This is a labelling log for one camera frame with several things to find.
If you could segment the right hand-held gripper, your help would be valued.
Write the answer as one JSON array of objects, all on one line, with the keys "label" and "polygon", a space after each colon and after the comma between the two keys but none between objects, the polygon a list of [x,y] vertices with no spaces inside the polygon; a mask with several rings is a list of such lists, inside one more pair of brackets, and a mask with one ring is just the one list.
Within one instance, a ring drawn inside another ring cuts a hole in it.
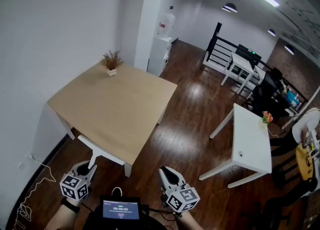
[{"label": "right hand-held gripper", "polygon": [[174,212],[186,212],[193,209],[200,201],[194,187],[186,183],[184,177],[173,168],[162,166],[159,170],[161,180],[161,201],[164,208]]}]

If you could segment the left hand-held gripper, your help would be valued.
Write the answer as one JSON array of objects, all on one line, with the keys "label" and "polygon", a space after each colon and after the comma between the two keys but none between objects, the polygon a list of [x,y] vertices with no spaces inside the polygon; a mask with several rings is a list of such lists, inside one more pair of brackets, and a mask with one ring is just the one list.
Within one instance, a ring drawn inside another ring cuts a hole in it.
[{"label": "left hand-held gripper", "polygon": [[80,201],[89,194],[89,186],[97,170],[96,164],[88,168],[89,163],[89,160],[76,163],[71,171],[63,175],[59,183],[63,196]]}]

